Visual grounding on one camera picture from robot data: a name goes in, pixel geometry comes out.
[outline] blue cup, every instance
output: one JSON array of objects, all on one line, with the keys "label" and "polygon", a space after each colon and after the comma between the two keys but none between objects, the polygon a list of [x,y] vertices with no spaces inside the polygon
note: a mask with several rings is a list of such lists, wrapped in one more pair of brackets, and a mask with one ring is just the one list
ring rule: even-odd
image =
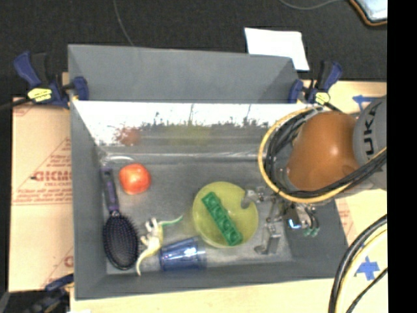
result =
[{"label": "blue cup", "polygon": [[161,270],[204,269],[207,257],[204,243],[198,237],[164,246],[159,251]]}]

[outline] red apple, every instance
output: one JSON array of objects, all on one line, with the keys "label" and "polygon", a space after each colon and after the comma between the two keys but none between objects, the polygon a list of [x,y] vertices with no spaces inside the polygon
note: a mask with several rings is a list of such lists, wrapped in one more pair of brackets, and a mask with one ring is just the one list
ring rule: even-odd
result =
[{"label": "red apple", "polygon": [[136,195],[149,188],[151,185],[151,175],[144,165],[134,163],[120,170],[119,181],[127,194]]}]

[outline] green toy block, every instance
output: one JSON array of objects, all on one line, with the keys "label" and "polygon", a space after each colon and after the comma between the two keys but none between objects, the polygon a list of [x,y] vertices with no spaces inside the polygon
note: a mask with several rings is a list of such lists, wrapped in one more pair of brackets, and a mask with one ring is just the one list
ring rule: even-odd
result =
[{"label": "green toy block", "polygon": [[215,193],[209,192],[201,198],[210,216],[213,218],[218,229],[227,241],[229,246],[236,246],[243,240],[243,235],[239,232],[236,224],[230,218],[227,209],[222,205],[219,197]]}]

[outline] hairbrush bristles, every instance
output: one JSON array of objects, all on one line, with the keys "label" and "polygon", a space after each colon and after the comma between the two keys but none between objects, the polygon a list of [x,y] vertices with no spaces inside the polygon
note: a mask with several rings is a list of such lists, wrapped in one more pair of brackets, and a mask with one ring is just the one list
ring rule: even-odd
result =
[{"label": "hairbrush bristles", "polygon": [[104,251],[116,268],[127,270],[139,256],[139,242],[131,221],[115,211],[103,228]]}]

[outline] yellow plate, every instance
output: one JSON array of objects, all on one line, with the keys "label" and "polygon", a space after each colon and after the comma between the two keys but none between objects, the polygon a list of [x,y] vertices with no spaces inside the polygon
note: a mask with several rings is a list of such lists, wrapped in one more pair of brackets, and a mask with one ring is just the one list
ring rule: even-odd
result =
[{"label": "yellow plate", "polygon": [[230,218],[243,235],[243,240],[239,245],[244,244],[257,230],[258,210],[255,203],[250,203],[248,208],[242,209],[240,202],[245,195],[245,191],[239,186],[228,182],[213,182],[204,186],[195,196],[192,212],[194,226],[199,235],[206,243],[217,248],[236,247],[227,244],[215,221],[207,211],[206,206],[201,201],[201,198],[209,192],[213,192],[219,197]]}]

